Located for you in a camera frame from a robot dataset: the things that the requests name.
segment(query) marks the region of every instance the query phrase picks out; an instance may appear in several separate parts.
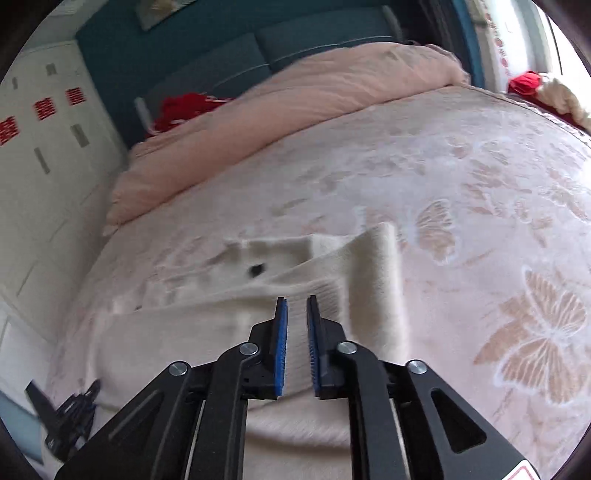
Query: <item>warning label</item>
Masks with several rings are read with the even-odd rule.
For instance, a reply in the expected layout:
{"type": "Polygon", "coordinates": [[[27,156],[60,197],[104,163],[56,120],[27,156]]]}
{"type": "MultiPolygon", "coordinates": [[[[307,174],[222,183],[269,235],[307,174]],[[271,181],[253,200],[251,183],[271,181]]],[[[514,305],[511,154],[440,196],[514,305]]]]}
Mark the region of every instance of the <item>warning label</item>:
{"type": "Polygon", "coordinates": [[[503,480],[540,480],[527,460],[520,462],[503,480]]]}

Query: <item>red decoration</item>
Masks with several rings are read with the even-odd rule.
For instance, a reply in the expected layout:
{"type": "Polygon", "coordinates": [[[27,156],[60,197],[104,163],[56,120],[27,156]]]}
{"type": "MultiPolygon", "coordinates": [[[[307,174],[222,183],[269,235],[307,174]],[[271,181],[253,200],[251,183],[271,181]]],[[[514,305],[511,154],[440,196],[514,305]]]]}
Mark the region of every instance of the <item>red decoration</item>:
{"type": "Polygon", "coordinates": [[[86,101],[84,93],[82,93],[82,89],[80,87],[66,90],[66,95],[68,97],[68,102],[70,102],[70,105],[77,105],[78,103],[86,101]]]}
{"type": "Polygon", "coordinates": [[[228,103],[231,98],[215,98],[201,93],[187,93],[162,102],[161,116],[154,122],[154,133],[172,130],[196,116],[211,112],[228,103]]]}
{"type": "Polygon", "coordinates": [[[43,100],[39,100],[35,105],[35,111],[37,112],[37,117],[39,120],[45,120],[47,117],[52,116],[56,113],[56,106],[53,105],[53,100],[51,98],[44,98],[43,100]]]}
{"type": "Polygon", "coordinates": [[[17,120],[13,116],[9,116],[4,122],[0,122],[0,145],[4,145],[18,134],[17,120]]]}
{"type": "Polygon", "coordinates": [[[542,84],[542,78],[536,72],[525,72],[523,75],[519,75],[509,81],[509,92],[516,93],[520,97],[526,99],[528,102],[534,103],[542,107],[544,110],[548,110],[551,114],[561,118],[562,120],[570,123],[573,127],[579,128],[577,122],[574,121],[573,115],[565,113],[561,115],[556,109],[550,105],[546,105],[538,100],[535,90],[542,84]]]}

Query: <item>pink duvet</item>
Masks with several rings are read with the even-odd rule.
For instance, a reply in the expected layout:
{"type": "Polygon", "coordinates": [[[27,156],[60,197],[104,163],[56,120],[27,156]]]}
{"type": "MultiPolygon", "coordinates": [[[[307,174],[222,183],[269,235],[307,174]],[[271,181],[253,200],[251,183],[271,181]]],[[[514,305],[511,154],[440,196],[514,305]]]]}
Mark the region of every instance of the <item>pink duvet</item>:
{"type": "Polygon", "coordinates": [[[136,145],[107,223],[129,222],[298,130],[466,83],[457,59],[435,46],[371,43],[300,60],[214,112],[136,145]]]}

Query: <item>teal upholstered wall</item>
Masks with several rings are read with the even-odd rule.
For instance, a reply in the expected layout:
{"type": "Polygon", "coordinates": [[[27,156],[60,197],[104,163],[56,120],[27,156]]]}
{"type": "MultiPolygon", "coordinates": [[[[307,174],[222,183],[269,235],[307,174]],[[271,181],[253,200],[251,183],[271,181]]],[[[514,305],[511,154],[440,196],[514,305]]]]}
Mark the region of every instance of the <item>teal upholstered wall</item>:
{"type": "MultiPolygon", "coordinates": [[[[387,0],[197,0],[152,30],[135,16],[138,0],[110,0],[78,32],[86,65],[128,145],[143,139],[133,100],[191,59],[242,34],[303,15],[376,6],[387,0]]],[[[422,22],[415,2],[395,7],[403,26],[422,22]]]]}

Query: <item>red cloth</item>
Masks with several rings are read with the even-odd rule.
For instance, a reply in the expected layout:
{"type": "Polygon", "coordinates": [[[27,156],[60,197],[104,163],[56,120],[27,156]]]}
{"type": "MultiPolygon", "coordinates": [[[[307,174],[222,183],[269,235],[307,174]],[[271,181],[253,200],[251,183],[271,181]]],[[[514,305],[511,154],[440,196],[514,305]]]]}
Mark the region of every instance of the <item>red cloth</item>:
{"type": "Polygon", "coordinates": [[[564,115],[557,112],[556,108],[547,105],[546,103],[540,102],[537,98],[535,93],[536,88],[538,88],[542,84],[542,77],[538,75],[536,72],[532,72],[531,70],[525,72],[523,75],[519,75],[514,79],[509,81],[509,93],[516,93],[520,97],[524,98],[528,102],[533,103],[539,107],[542,107],[544,110],[550,112],[552,115],[561,118],[565,122],[570,123],[575,128],[580,128],[577,122],[574,121],[573,116],[570,113],[565,113],[564,115]]]}
{"type": "Polygon", "coordinates": [[[542,77],[531,70],[509,81],[509,92],[523,98],[535,98],[535,89],[542,84],[542,77]]]}
{"type": "Polygon", "coordinates": [[[154,130],[167,132],[196,116],[211,112],[228,103],[229,98],[215,98],[201,93],[187,93],[180,97],[167,98],[160,107],[160,118],[154,122],[154,130]]]}

